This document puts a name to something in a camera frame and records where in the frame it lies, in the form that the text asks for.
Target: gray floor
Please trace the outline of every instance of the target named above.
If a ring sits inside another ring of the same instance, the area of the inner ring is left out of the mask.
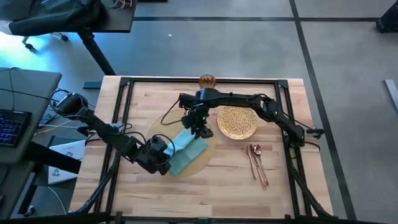
[[[395,0],[296,0],[301,17],[380,17]],[[169,0],[140,4],[136,16],[292,17],[289,0]],[[380,34],[373,22],[302,22],[316,78],[359,220],[398,219],[398,114],[382,83],[398,83],[398,34]],[[81,89],[102,71],[76,34],[69,42],[49,35],[30,39],[0,35],[0,66],[63,74],[60,88],[96,103],[98,91]],[[120,75],[303,78],[317,126],[322,126],[294,22],[140,21],[130,34],[96,34]],[[81,137],[68,129],[37,136]],[[322,161],[335,215],[345,217],[325,138]],[[73,189],[60,191],[68,204]],[[61,214],[57,199],[39,189],[37,215]]]

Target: light blue cloth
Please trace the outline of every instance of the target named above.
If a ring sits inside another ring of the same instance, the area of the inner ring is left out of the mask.
[[[172,175],[179,173],[194,160],[203,150],[206,149],[207,143],[202,139],[194,139],[195,135],[191,134],[191,129],[184,129],[174,139],[175,155],[170,160],[170,170]],[[168,155],[173,154],[173,145],[171,142],[164,151]]]

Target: round placemat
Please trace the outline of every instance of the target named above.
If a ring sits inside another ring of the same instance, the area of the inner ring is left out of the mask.
[[[167,124],[172,121],[181,119],[181,117],[184,116],[184,112],[185,110],[170,111],[163,120],[163,123]],[[171,140],[173,140],[178,134],[181,133],[181,131],[184,130],[184,127],[182,126],[181,122],[177,122],[167,126],[161,124],[160,120],[162,120],[162,117],[163,115],[154,121],[152,126],[149,128],[147,138],[151,138],[154,134],[164,134],[167,137],[169,137]],[[189,165],[186,166],[186,168],[184,168],[177,177],[188,177],[190,175],[196,174],[209,163],[210,159],[213,157],[214,150],[216,148],[216,141],[215,137],[204,140],[207,143],[206,149],[203,150],[203,152],[201,152],[198,157],[196,157],[193,161],[191,161],[191,163],[189,163]]]
[[[221,132],[234,140],[243,140],[256,132],[257,118],[250,108],[225,106],[217,115]]]

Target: backlit keyboard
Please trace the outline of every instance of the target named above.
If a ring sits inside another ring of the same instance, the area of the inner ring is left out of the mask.
[[[0,109],[0,147],[17,147],[32,113]]]

